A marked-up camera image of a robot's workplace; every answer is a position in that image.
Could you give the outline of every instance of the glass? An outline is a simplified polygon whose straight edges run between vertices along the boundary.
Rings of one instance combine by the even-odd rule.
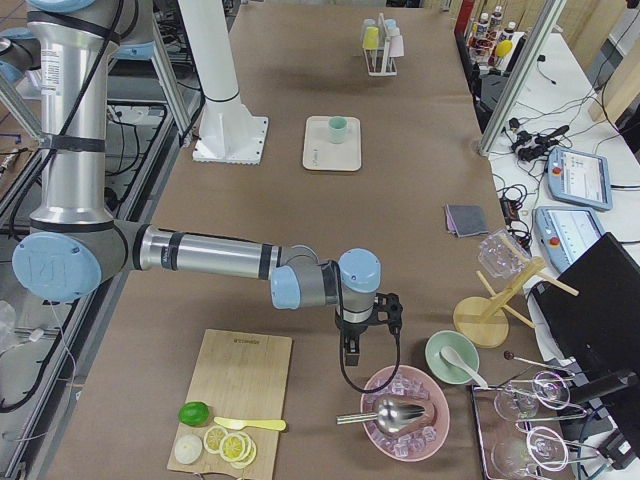
[[[535,427],[526,439],[507,438],[491,450],[491,462],[508,480],[536,478],[546,480],[539,468],[558,472],[569,463],[569,451],[562,438],[547,427]]]
[[[569,405],[569,387],[554,372],[538,372],[532,380],[511,380],[496,395],[493,405],[503,419],[511,422],[542,421],[536,419],[540,404],[552,410],[562,410]],[[584,417],[584,409],[576,418]]]

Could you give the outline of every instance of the coaster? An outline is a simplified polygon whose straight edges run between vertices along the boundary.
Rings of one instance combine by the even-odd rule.
[[[309,117],[304,133],[302,166],[307,170],[355,172],[362,167],[360,153],[360,120],[347,119],[347,137],[343,143],[329,141],[331,117]]]

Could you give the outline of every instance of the lemon slice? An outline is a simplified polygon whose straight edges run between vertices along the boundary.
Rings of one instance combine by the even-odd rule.
[[[183,465],[190,465],[195,462],[202,453],[202,442],[200,438],[192,433],[183,435],[176,440],[173,454],[176,460]]]
[[[204,434],[204,449],[209,453],[220,453],[220,442],[228,433],[226,428],[214,425]]]
[[[256,459],[257,453],[258,449],[256,447],[256,444],[253,440],[251,440],[251,449],[249,450],[249,454],[247,455],[247,457],[242,462],[231,462],[230,465],[233,468],[242,470],[243,468],[246,468],[253,463],[253,461]]]
[[[220,456],[226,462],[240,462],[249,454],[251,441],[239,433],[228,433],[220,441]]]

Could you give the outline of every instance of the wooden stand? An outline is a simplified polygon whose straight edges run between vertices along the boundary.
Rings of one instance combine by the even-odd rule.
[[[576,289],[559,282],[541,271],[546,267],[542,257],[533,257],[529,260],[511,245],[509,239],[504,238],[503,242],[509,247],[511,252],[525,264],[524,268],[500,293],[496,293],[484,275],[477,271],[476,274],[491,297],[465,298],[456,305],[453,311],[453,324],[456,330],[469,338],[469,340],[478,347],[494,348],[502,345],[507,339],[507,335],[509,334],[509,321],[502,311],[503,309],[529,327],[535,328],[531,320],[507,305],[507,302],[511,300],[534,275],[547,280],[549,283],[554,284],[571,295],[578,295]]]

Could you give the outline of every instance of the white spoon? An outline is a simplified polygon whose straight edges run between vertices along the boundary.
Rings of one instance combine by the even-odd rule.
[[[440,356],[444,358],[447,362],[449,362],[451,365],[461,368],[465,372],[467,372],[471,376],[471,378],[481,388],[489,388],[487,381],[484,378],[482,378],[478,372],[476,372],[473,368],[467,365],[467,363],[465,363],[465,361],[462,360],[462,357],[460,357],[460,354],[456,352],[449,345],[445,345],[440,349]]]

